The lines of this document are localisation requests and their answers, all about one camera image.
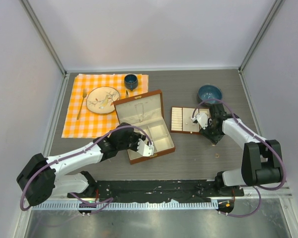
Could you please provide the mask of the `brown jewelry box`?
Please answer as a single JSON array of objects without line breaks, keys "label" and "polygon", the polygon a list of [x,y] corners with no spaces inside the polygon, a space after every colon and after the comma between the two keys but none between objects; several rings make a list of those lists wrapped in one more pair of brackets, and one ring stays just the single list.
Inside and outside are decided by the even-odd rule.
[{"label": "brown jewelry box", "polygon": [[175,145],[164,120],[161,90],[115,101],[114,107],[119,123],[126,122],[141,128],[148,134],[154,145],[154,154],[149,157],[127,150],[130,164],[175,152]]}]

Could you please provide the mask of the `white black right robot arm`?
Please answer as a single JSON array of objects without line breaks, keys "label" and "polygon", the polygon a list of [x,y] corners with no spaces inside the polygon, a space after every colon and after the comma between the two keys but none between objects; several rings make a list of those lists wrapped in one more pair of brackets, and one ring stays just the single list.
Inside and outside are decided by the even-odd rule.
[{"label": "white black right robot arm", "polygon": [[226,112],[222,103],[211,105],[208,113],[192,113],[192,122],[199,124],[199,133],[214,145],[226,135],[243,150],[239,169],[217,173],[214,189],[218,195],[227,195],[233,186],[268,189],[268,184],[277,183],[277,190],[284,185],[286,169],[277,140],[256,134],[236,114]]}]

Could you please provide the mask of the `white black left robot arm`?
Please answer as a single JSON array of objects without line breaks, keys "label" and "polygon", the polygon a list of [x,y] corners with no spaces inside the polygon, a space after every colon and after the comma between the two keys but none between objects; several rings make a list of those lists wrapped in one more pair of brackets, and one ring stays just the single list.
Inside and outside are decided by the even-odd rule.
[{"label": "white black left robot arm", "polygon": [[27,211],[24,202],[36,206],[52,195],[62,193],[82,194],[90,198],[96,186],[86,173],[70,176],[69,173],[84,166],[100,163],[122,150],[133,150],[141,156],[153,154],[153,142],[141,128],[122,123],[114,130],[94,139],[87,145],[57,156],[32,156],[18,175],[16,182],[22,190],[20,209]]}]

